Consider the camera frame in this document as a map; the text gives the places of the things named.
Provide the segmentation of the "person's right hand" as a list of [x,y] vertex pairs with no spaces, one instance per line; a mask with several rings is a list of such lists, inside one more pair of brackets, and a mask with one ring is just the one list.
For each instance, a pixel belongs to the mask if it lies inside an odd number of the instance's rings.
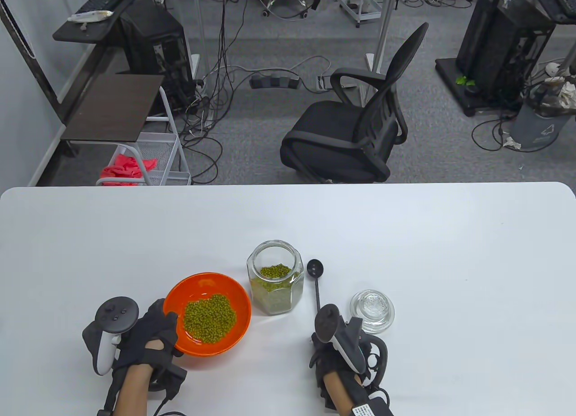
[[329,397],[324,377],[331,373],[336,373],[342,382],[344,389],[351,395],[368,395],[367,390],[357,379],[364,381],[365,375],[356,373],[344,360],[342,355],[333,347],[331,343],[323,343],[317,334],[311,334],[311,342],[314,353],[311,357],[309,367],[315,368],[315,378],[323,398]]

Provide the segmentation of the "person's left hand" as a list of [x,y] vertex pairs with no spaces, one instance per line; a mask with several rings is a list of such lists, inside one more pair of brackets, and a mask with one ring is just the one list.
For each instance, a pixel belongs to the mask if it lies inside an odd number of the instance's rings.
[[165,370],[173,364],[173,357],[182,357],[176,348],[179,316],[164,312],[164,299],[158,299],[135,326],[122,336],[120,353],[113,363],[114,371],[135,365],[149,365]]

